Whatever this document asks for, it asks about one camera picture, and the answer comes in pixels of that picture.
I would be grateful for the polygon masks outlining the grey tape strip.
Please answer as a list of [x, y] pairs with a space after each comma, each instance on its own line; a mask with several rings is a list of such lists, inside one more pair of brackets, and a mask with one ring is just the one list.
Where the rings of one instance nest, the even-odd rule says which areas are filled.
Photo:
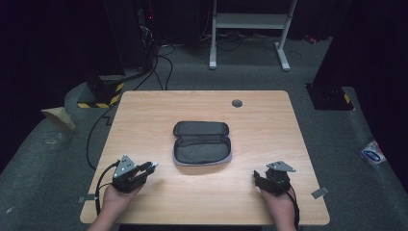
[[321, 187], [320, 189], [312, 192], [312, 197], [314, 199], [318, 199], [318, 198], [326, 195], [327, 193], [329, 193], [329, 189], [327, 187]]
[[82, 204], [85, 203], [86, 201], [94, 201], [96, 199], [94, 194], [86, 194], [86, 195], [80, 195], [77, 202]]

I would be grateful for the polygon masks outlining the black pencil case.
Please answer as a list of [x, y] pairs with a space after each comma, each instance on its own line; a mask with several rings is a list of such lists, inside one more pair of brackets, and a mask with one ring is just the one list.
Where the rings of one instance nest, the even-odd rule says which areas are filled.
[[179, 121], [173, 135], [173, 161], [178, 166], [210, 166], [232, 160], [229, 126], [225, 122]]

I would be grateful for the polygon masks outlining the white metal stand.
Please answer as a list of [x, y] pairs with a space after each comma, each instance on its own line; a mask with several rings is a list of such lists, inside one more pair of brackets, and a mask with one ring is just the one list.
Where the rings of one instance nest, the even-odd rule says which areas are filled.
[[290, 71], [291, 67], [284, 51], [284, 45], [293, 20], [297, 0], [291, 0], [289, 10], [283, 14], [273, 13], [219, 13], [217, 0], [213, 0], [212, 34], [209, 68], [217, 68], [217, 29], [262, 29], [280, 30], [280, 40], [274, 43], [281, 67]]

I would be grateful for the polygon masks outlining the person's left hand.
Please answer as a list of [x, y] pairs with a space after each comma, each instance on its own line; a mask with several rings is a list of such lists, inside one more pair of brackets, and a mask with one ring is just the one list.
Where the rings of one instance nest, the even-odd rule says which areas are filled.
[[126, 193], [119, 192], [115, 187], [109, 186], [104, 192], [100, 216], [110, 221], [118, 220], [127, 211], [131, 202], [141, 189], [142, 186]]

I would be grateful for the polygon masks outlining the beige cardboard wedge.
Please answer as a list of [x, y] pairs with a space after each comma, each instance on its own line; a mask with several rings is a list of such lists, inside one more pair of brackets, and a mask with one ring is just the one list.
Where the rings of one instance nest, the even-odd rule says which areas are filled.
[[74, 131], [76, 128], [73, 119], [64, 107], [42, 109], [41, 112], [47, 119], [66, 130]]

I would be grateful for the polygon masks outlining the person's right hand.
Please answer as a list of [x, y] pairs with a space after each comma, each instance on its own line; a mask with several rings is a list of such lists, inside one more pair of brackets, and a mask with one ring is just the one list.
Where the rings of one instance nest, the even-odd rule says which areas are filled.
[[294, 198], [293, 189], [289, 189], [287, 193], [280, 195], [273, 195], [261, 190], [261, 195], [268, 206], [268, 211], [276, 226], [294, 226], [295, 211], [292, 202]]

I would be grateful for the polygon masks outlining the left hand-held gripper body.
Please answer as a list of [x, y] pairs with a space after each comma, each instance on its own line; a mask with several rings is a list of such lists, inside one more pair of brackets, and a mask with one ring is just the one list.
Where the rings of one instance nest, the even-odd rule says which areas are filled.
[[123, 155], [115, 169], [112, 185], [122, 193], [130, 193], [136, 188], [142, 186], [145, 181], [139, 181], [137, 176], [140, 171], [136, 170], [135, 164], [127, 155]]

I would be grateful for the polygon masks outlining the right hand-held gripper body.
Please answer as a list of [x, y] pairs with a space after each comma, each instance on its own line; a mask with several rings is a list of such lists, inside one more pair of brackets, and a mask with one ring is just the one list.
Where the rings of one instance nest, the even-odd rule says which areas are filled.
[[269, 163], [267, 168], [267, 192], [275, 195], [287, 192], [292, 186], [288, 173], [295, 172], [295, 169], [284, 161]]

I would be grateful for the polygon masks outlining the black yellow striped stand base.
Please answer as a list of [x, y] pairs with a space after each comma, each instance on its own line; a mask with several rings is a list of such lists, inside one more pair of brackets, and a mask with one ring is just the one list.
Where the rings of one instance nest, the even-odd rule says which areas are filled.
[[100, 77], [87, 81], [77, 99], [77, 106], [82, 109], [111, 108], [118, 102], [123, 87], [123, 82], [104, 81]]

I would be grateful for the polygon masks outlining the black stand base yellow corner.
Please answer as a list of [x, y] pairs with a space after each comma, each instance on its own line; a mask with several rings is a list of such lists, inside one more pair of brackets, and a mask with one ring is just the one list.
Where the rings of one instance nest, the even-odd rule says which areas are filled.
[[307, 84], [306, 90], [316, 110], [353, 111], [350, 97], [342, 88], [329, 88]]

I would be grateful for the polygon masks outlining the white blue plastic packet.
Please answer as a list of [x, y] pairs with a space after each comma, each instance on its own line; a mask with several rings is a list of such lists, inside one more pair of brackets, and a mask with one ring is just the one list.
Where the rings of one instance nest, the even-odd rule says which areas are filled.
[[361, 151], [361, 156], [371, 165], [377, 166], [387, 161], [377, 141], [369, 142]]

